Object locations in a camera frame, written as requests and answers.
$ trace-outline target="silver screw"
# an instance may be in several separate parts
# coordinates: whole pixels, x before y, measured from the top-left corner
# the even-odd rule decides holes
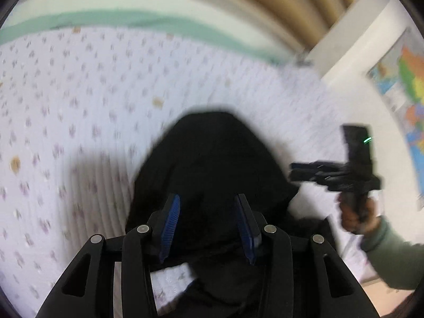
[[[147,233],[149,232],[150,227],[147,225],[141,225],[137,227],[137,232],[138,233]]]
[[[99,242],[101,242],[101,241],[102,241],[102,236],[101,236],[101,235],[93,235],[93,236],[91,237],[90,241],[91,241],[93,244],[97,244],[97,243],[99,243]]]
[[[313,235],[312,240],[317,244],[322,244],[325,241],[322,235]]]
[[[267,233],[275,233],[277,232],[277,227],[275,227],[274,225],[266,225],[264,227],[264,231]]]

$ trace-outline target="green stripe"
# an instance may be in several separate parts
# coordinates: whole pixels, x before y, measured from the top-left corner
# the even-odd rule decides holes
[[[236,39],[193,20],[131,10],[95,10],[41,16],[0,29],[0,45],[31,33],[73,26],[140,27],[190,37],[271,63],[283,62],[282,58],[245,46]]]

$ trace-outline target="hand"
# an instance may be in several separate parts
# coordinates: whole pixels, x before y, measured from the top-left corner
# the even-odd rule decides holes
[[[342,211],[342,227],[348,232],[354,232],[359,227],[359,216],[344,202],[344,194],[341,193],[337,201],[340,202],[340,210]],[[368,220],[364,222],[363,234],[370,235],[380,226],[380,218],[376,216],[376,203],[373,199],[369,198],[366,203],[368,210]]]

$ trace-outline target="bedsheet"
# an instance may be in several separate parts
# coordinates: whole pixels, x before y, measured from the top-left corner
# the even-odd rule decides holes
[[[27,35],[0,46],[0,63],[0,285],[23,318],[36,315],[91,235],[124,233],[137,170],[188,111],[236,114],[285,170],[345,159],[341,114],[313,68],[111,27]],[[290,210],[330,215],[346,244],[334,194],[303,185]],[[356,256],[346,262],[360,278],[365,260]],[[194,277],[187,264],[153,273],[159,312]],[[119,267],[115,281],[120,317]]]

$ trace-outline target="green sleeve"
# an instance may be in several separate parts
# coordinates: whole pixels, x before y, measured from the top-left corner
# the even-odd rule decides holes
[[[361,248],[380,278],[391,288],[414,290],[424,276],[424,245],[404,241],[381,217],[379,228]]]

